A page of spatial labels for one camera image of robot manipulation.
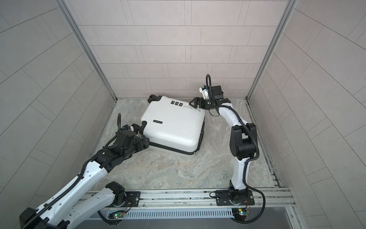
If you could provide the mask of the black and white suitcase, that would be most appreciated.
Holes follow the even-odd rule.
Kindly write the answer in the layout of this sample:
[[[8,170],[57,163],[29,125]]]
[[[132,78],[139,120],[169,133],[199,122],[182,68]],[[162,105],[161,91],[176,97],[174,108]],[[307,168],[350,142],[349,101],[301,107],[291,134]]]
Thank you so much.
[[[149,147],[192,156],[199,151],[205,128],[205,111],[188,102],[150,95],[141,121]]]

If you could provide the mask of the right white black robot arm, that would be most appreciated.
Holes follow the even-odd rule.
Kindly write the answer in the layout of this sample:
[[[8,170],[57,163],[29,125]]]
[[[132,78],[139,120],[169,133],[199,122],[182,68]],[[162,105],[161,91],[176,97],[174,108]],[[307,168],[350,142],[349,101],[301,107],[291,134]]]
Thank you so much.
[[[257,128],[253,123],[245,121],[233,108],[231,101],[224,98],[221,86],[212,86],[211,76],[205,77],[205,85],[199,91],[202,97],[196,97],[189,102],[193,108],[216,110],[231,127],[229,147],[234,160],[234,173],[227,190],[217,190],[213,198],[218,206],[236,206],[233,211],[233,221],[249,224],[257,221],[264,213],[266,198],[262,191],[247,183],[249,166],[252,161],[259,159],[260,151],[257,142]],[[254,205],[253,192],[261,195],[263,204],[257,216],[247,219]]]

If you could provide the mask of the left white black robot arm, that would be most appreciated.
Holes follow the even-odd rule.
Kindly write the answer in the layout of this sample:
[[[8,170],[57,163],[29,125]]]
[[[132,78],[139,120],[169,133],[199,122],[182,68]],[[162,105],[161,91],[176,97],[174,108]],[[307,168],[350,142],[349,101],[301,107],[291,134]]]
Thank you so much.
[[[149,139],[143,135],[146,126],[147,122],[143,121],[140,126],[132,124],[122,127],[119,115],[115,136],[85,161],[80,173],[57,194],[36,209],[27,208],[19,216],[21,228],[74,229],[101,209],[109,205],[122,205],[125,188],[117,182],[109,183],[81,204],[77,201],[116,166],[149,147]]]

